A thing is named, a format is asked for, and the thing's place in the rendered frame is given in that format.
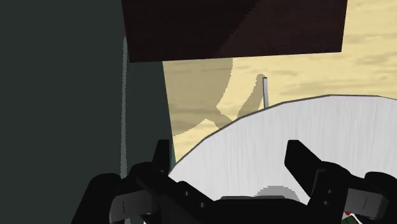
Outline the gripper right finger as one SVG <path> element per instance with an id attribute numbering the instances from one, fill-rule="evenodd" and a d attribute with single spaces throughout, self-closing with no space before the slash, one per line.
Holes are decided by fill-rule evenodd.
<path id="1" fill-rule="evenodd" d="M 351 213 L 362 224 L 397 224 L 397 178 L 369 171 L 363 178 L 322 161 L 299 140 L 289 140 L 284 165 L 305 193 L 308 206 L 336 224 Z"/>

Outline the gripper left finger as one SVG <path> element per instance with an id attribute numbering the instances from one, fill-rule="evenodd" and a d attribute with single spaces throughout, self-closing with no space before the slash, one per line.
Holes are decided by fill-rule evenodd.
<path id="1" fill-rule="evenodd" d="M 114 173 L 92 178 L 71 224 L 213 224 L 212 200 L 184 181 L 169 177 L 171 144 L 157 142 L 150 162 L 134 165 L 126 178 Z"/>

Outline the red green white box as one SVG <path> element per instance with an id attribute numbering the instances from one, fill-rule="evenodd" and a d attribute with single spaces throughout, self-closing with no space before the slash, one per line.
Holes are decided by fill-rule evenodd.
<path id="1" fill-rule="evenodd" d="M 360 222 L 352 213 L 343 213 L 341 224 L 362 224 L 362 222 Z"/>

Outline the white round table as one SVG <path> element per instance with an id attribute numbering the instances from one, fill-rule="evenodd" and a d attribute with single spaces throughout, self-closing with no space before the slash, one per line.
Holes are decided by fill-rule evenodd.
<path id="1" fill-rule="evenodd" d="M 397 99 L 322 95 L 273 105 L 204 138 L 170 176 L 212 199 L 283 193 L 306 203 L 308 195 L 284 166 L 290 139 L 354 175 L 397 177 Z"/>

